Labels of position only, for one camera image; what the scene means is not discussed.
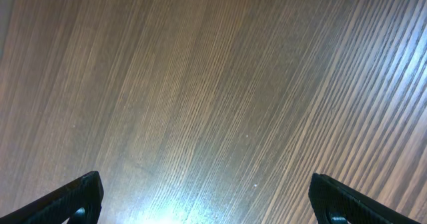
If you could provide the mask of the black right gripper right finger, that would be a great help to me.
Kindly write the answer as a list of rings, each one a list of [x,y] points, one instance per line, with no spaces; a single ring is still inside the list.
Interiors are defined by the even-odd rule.
[[[418,224],[325,174],[312,175],[308,196],[321,224]]]

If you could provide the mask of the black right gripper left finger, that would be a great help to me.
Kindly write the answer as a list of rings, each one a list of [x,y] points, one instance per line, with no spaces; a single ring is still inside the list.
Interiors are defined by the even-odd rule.
[[[98,171],[90,171],[38,200],[4,216],[2,223],[92,223],[101,213],[103,185]]]

